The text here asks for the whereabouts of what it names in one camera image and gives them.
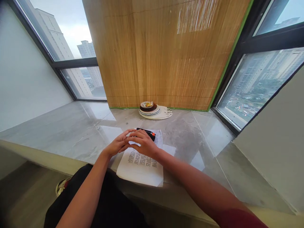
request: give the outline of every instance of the red sleeve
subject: red sleeve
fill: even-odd
[[[239,209],[221,212],[216,220],[221,228],[268,228],[256,216]]]

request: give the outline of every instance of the white wall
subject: white wall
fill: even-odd
[[[24,162],[26,162],[26,160],[18,154],[0,147],[0,180],[13,172]]]
[[[304,67],[234,143],[297,210],[304,212]]]
[[[72,102],[12,9],[0,6],[0,131]]]

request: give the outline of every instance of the hand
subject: hand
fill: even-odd
[[[134,132],[136,129],[128,129],[119,136],[117,136],[113,142],[111,142],[103,151],[102,154],[107,154],[112,157],[120,152],[125,151],[129,146],[129,141],[127,141],[127,134]]]
[[[144,130],[138,130],[131,133],[130,136],[127,138],[127,141],[132,141],[140,144],[141,146],[131,144],[129,145],[129,147],[132,147],[139,153],[144,154],[153,159],[156,159],[157,153],[160,151],[157,145],[152,141],[150,136]]]

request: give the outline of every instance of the marble surface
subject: marble surface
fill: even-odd
[[[212,177],[241,201],[293,213],[231,142],[234,136],[211,111],[174,109],[169,119],[149,120],[137,109],[72,102],[0,132],[0,139],[94,164],[117,135],[137,127],[161,130],[166,152]],[[111,160],[112,170],[117,170],[121,156]],[[166,170],[164,182],[179,185]]]

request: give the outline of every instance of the stack of plates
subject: stack of plates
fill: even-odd
[[[148,119],[167,119],[172,116],[172,110],[152,102],[146,107],[146,102],[143,102],[139,107],[139,114]]]

